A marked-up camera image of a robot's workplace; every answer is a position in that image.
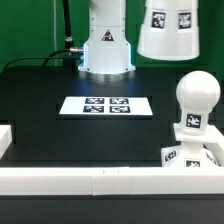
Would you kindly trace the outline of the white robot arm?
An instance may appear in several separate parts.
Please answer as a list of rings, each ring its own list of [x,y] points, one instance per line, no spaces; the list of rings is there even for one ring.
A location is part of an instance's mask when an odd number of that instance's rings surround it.
[[[89,38],[80,71],[122,74],[135,69],[125,36],[125,13],[126,0],[89,0]]]

